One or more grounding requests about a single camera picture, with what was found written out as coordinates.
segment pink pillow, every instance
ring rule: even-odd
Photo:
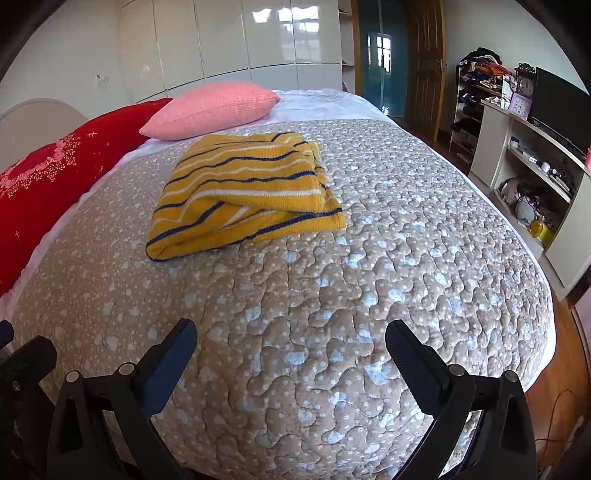
[[[248,124],[280,101],[270,90],[249,82],[200,85],[160,109],[139,131],[161,140],[182,140]]]

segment clock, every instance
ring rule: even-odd
[[[509,105],[510,113],[517,115],[523,120],[527,121],[530,115],[532,100],[515,92],[511,97],[511,104]]]
[[[517,93],[532,98],[535,92],[535,68],[527,63],[520,63],[515,71],[517,73]]]
[[[526,97],[531,97],[534,94],[534,88],[534,81],[527,77],[521,78],[517,83],[517,91]]]

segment yellow towel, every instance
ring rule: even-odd
[[[295,132],[202,138],[164,187],[146,253],[166,261],[246,239],[344,228],[318,157],[318,145]]]

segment white wardrobe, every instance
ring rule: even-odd
[[[337,0],[120,0],[119,52],[133,102],[194,85],[342,89]]]

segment white bed sheet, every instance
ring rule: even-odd
[[[277,91],[281,96],[281,102],[275,105],[273,110],[265,117],[249,124],[249,125],[266,125],[276,124],[280,122],[295,122],[295,121],[306,121],[306,120],[340,120],[340,119],[375,119],[384,122],[389,122],[395,125],[395,123],[389,119],[386,115],[380,112],[376,107],[369,103],[364,98],[353,95],[351,93],[340,92],[338,90],[324,89],[324,90],[292,90],[289,92]],[[195,137],[190,140],[197,140],[201,137]],[[164,150],[172,145],[177,145],[187,140],[180,141],[164,141],[150,139],[143,143],[139,148],[129,152],[113,167],[111,171],[106,173],[99,181],[97,181],[93,187],[85,193],[80,200],[70,207],[64,215],[57,221],[53,228],[41,239],[41,242],[33,251],[31,259],[27,266],[23,269],[21,276],[13,285],[12,289],[0,297],[0,319],[11,320],[12,315],[17,307],[18,299],[24,291],[27,283],[37,270],[38,266],[43,260],[43,256],[57,238],[59,233],[64,227],[71,221],[78,209],[84,204],[87,199],[92,197],[94,193],[99,190],[106,182],[109,181],[110,177],[120,170],[125,164],[131,160],[156,153]],[[439,153],[432,150],[435,155],[447,161]],[[484,198],[495,210],[498,211],[496,206],[482,193],[476,185],[474,185],[469,179],[466,179],[468,183],[474,188],[482,198]],[[507,222],[517,238],[521,241],[523,247],[530,254],[532,260],[540,267],[539,263],[533,256],[530,249],[527,247],[525,242],[521,239],[517,231]],[[544,351],[544,356],[540,363],[540,367],[536,375],[532,380],[524,385],[524,391],[527,391],[540,376],[544,368],[548,366],[554,352],[556,350],[556,328],[554,322],[551,325],[550,331],[548,332],[548,342]]]

